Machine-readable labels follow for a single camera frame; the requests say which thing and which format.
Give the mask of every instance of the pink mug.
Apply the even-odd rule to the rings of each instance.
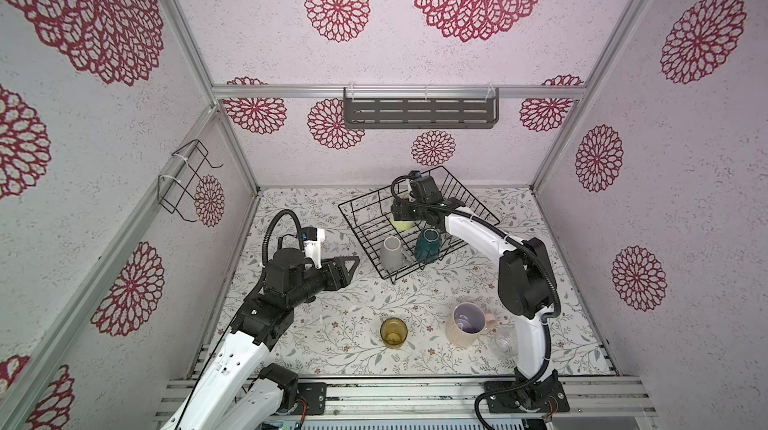
[[[459,303],[448,318],[446,335],[451,344],[469,348],[480,335],[489,332],[497,324],[494,315],[485,313],[474,303]]]

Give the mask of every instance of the mug handle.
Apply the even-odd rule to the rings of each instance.
[[[496,317],[491,313],[485,314],[485,328],[480,331],[481,334],[487,335],[490,333],[491,330],[496,328],[496,325],[498,325],[498,320],[496,320]]]

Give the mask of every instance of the wire dish rack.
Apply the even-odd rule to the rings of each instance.
[[[467,187],[462,185],[456,177],[451,174],[444,166],[436,166],[429,170],[424,170],[422,175],[431,175],[435,183],[439,185],[440,192],[444,198],[454,196],[465,203],[466,207],[471,208],[480,218],[487,222],[497,225],[500,220],[488,208],[478,200]],[[400,182],[395,190],[398,196],[405,198],[408,195],[408,182]],[[411,272],[423,269],[428,265],[416,260],[415,249],[418,234],[430,228],[426,222],[417,221],[413,228],[400,231],[394,227],[390,221],[392,217],[392,202],[394,198],[390,192],[389,186],[384,186],[365,195],[339,204],[339,210],[344,216],[347,224],[350,225],[355,238],[360,242],[362,249],[368,255],[379,276],[384,280],[390,280],[392,283],[400,280]],[[402,241],[402,249],[406,254],[404,265],[393,272],[384,269],[381,263],[381,244],[388,236],[398,236]],[[437,260],[440,261],[451,252],[467,245],[464,240],[453,238],[451,235],[441,232],[442,244]]]

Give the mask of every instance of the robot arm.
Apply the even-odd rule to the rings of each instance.
[[[459,207],[456,210],[464,211],[467,214],[474,214],[467,207]],[[533,377],[542,366],[546,350],[544,338],[544,324],[542,323],[542,314],[551,312],[552,305],[542,304],[534,306],[531,310],[523,310],[523,302],[528,303],[524,296],[524,291],[520,290],[523,286],[515,285],[509,273],[510,263],[504,255],[514,253],[517,249],[512,244],[507,243],[490,229],[476,223],[465,216],[449,214],[446,216],[446,232],[464,240],[474,247],[478,252],[485,255],[491,262],[494,262],[498,274],[498,294],[499,298],[507,308],[512,312],[514,329],[518,337],[518,370],[526,378]],[[521,244],[525,244],[522,239],[516,236],[510,236]],[[544,254],[540,257],[546,258],[546,250],[541,244]],[[544,374],[538,379],[543,381],[552,374],[552,363],[550,362]]]
[[[295,307],[312,302],[319,292],[348,286],[360,264],[357,256],[322,260],[323,229],[305,227],[300,233],[303,251],[280,248],[265,264],[264,293],[256,285],[248,294],[230,324],[232,332],[211,349],[215,354],[196,387],[161,430],[253,430],[264,418],[295,407],[298,375],[272,363],[270,350],[293,323]],[[347,262],[352,262],[349,269]],[[227,411],[260,366],[258,379]]]
[[[403,180],[409,180],[411,200],[396,192],[395,186]],[[422,220],[456,236],[485,255],[498,271],[498,298],[512,313],[518,337],[518,366],[514,386],[478,397],[475,412],[484,426],[478,402],[491,395],[513,395],[512,402],[529,410],[539,408],[549,398],[559,398],[559,405],[565,409],[562,386],[549,359],[551,342],[546,320],[559,315],[560,302],[545,245],[536,238],[511,236],[480,219],[460,200],[444,198],[431,176],[414,171],[396,178],[390,189],[394,220]]]

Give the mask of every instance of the floral tablecloth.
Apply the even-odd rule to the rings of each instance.
[[[491,312],[501,325],[513,325],[496,293],[498,276],[491,262],[473,248],[464,248],[398,280],[382,280],[373,268],[338,204],[366,193],[360,188],[264,190],[240,265],[226,296],[218,323],[221,333],[259,279],[264,229],[278,211],[290,208],[303,226],[326,229],[323,257],[360,256],[354,281],[339,292],[322,292],[317,300],[295,310],[294,323],[274,348],[279,364],[299,374],[348,375],[494,375],[510,373],[515,359],[502,353],[493,333],[482,336],[471,348],[456,348],[446,339],[446,322],[460,302],[475,302]],[[565,375],[609,375],[598,340],[584,316],[571,281],[554,249],[530,190],[475,188],[471,191],[502,223],[501,228],[523,238],[540,238],[558,279],[562,315],[550,323],[552,361]],[[292,230],[283,218],[272,237]],[[295,239],[285,238],[287,246]],[[396,316],[408,325],[406,344],[386,348],[379,337],[381,322]]]

